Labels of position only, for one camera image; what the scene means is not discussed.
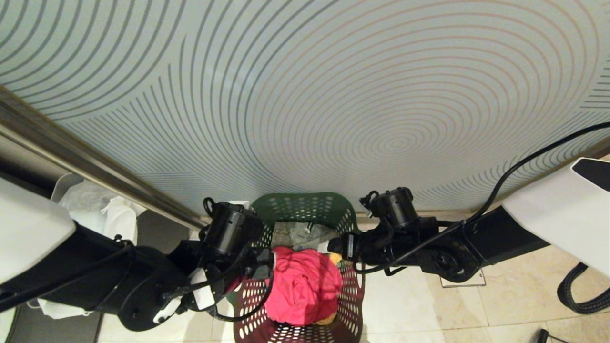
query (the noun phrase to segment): laundry basket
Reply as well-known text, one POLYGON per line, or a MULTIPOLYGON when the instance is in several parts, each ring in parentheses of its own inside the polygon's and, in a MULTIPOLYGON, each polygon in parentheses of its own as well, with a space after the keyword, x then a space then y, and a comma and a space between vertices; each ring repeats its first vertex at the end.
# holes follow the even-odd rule
MULTIPOLYGON (((336 229, 339 234, 358 231, 356 213, 350 202, 336 193, 268 194, 253 203, 254 210, 265 222, 258 247, 269 247, 275 222, 312 222, 336 229)), ((357 343, 362 334, 362 299, 364 276, 356 275, 351 263, 341 261, 343 289, 339 295, 339 311, 330 325, 293 327, 277 323, 267 317, 263 307, 250 318, 233 326, 236 342, 313 342, 357 343)), ((265 283, 247 280, 234 292, 229 301, 236 315, 250 312, 265 293, 265 283)))

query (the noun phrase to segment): floor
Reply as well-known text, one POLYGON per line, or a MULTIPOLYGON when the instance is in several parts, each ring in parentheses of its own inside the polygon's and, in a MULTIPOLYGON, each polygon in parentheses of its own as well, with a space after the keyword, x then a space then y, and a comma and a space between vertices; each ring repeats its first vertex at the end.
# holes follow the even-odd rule
MULTIPOLYGON (((555 294, 576 265, 570 255, 547 247, 484 269, 487 285, 444 289, 438 276, 409 268, 391 278, 367 276, 361 342, 535 342, 539 328, 570 343, 610 342, 610 309, 578 316, 555 294)), ((577 301, 588 300, 610 280, 588 270, 574 284, 577 301)), ((232 315, 228 306, 221 311, 232 315)), ((233 342, 230 324, 187 312, 149 331, 124 329, 104 316, 99 343, 233 342)))

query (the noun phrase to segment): curved line pattern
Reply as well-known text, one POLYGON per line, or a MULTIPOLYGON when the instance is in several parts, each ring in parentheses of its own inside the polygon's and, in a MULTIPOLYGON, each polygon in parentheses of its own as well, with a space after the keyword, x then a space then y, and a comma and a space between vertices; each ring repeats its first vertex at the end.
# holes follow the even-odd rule
MULTIPOLYGON (((610 120, 593 2, 5 1, 0 84, 191 208, 408 186, 482 202, 512 164, 610 120)), ((605 139, 517 171, 504 192, 605 139)))

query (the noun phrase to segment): gray cloth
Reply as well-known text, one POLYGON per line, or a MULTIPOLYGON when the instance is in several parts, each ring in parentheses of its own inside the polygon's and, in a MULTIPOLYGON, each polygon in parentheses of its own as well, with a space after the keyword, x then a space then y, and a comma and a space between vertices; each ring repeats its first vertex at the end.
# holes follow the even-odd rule
POLYGON ((327 240, 338 237, 337 231, 321 224, 277 222, 273 228, 271 247, 284 246, 292 250, 316 249, 327 240))

